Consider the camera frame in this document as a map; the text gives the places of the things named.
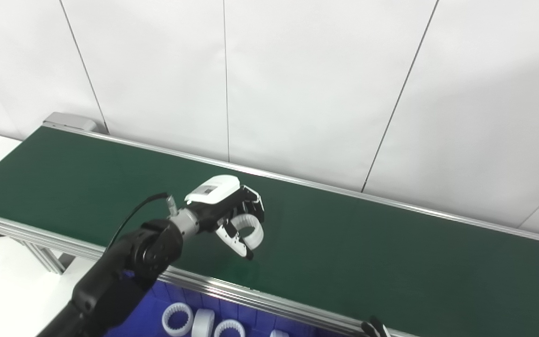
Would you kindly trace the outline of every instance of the floor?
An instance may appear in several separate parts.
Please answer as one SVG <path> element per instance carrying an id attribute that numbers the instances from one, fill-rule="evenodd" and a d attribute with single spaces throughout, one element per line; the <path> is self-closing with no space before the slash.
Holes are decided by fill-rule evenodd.
<path id="1" fill-rule="evenodd" d="M 0 160 L 20 142 L 0 136 Z M 0 237 L 0 337 L 34 337 L 66 305 L 94 262 L 76 258 L 63 276 L 45 268 L 21 244 Z"/>

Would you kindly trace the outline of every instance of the robotic hand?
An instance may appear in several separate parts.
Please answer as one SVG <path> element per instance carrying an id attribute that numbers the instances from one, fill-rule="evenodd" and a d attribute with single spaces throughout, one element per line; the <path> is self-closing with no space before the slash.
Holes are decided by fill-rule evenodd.
<path id="1" fill-rule="evenodd" d="M 184 241 L 195 234 L 216 232 L 240 256 L 253 258 L 254 247 L 240 237 L 233 219 L 244 214 L 263 222 L 263 203 L 238 178 L 212 177 L 186 196 L 181 209 L 167 194 L 161 196 L 168 198 L 170 216 L 145 222 L 111 245 L 38 337 L 100 337 L 122 324 L 157 277 L 180 257 Z"/>

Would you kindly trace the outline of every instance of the green conveyor belt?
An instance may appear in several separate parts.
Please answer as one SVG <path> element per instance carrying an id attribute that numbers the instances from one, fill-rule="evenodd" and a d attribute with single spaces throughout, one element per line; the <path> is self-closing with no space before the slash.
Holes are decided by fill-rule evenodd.
<path id="1" fill-rule="evenodd" d="M 263 244 L 198 235 L 177 267 L 420 337 L 539 337 L 539 241 L 112 141 L 39 128 L 0 162 L 0 217 L 107 245 L 220 174 L 263 196 Z"/>

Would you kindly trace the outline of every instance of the white wall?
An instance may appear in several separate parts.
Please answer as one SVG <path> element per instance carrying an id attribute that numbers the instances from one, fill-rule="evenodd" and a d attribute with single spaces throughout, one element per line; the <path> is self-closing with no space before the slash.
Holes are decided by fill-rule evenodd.
<path id="1" fill-rule="evenodd" d="M 539 2 L 440 0 L 409 73 L 434 4 L 2 0 L 0 134 L 72 112 L 539 232 Z"/>
<path id="2" fill-rule="evenodd" d="M 440 2 L 365 192 L 514 227 L 539 206 L 539 3 L 506 4 Z"/>
<path id="3" fill-rule="evenodd" d="M 434 0 L 226 0 L 231 161 L 360 190 Z"/>
<path id="4" fill-rule="evenodd" d="M 0 116 L 27 137 L 53 111 L 102 124 L 64 12 L 51 0 L 0 0 Z"/>
<path id="5" fill-rule="evenodd" d="M 64 0 L 109 132 L 227 160 L 217 0 Z"/>

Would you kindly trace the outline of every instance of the black robotic arm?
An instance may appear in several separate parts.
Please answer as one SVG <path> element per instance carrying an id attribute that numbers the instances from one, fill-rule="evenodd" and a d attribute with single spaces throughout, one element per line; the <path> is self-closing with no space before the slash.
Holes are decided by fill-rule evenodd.
<path id="1" fill-rule="evenodd" d="M 238 182 L 236 177 L 230 178 L 231 183 Z M 185 207 L 176 214 L 168 219 L 145 222 L 141 228 L 123 235 L 111 245 L 76 284 L 66 307 L 38 337 L 103 336 L 128 318 L 157 277 L 180 257 L 186 239 L 201 232 L 222 231 L 229 232 L 235 239 L 229 245 L 246 247 L 237 231 L 230 228 L 230 220 L 236 215 L 250 213 L 263 222 L 261 197 L 240 183 L 227 189 L 224 195 L 212 194 L 215 198 L 189 196 Z M 252 258 L 252 253 L 247 253 L 246 258 Z"/>

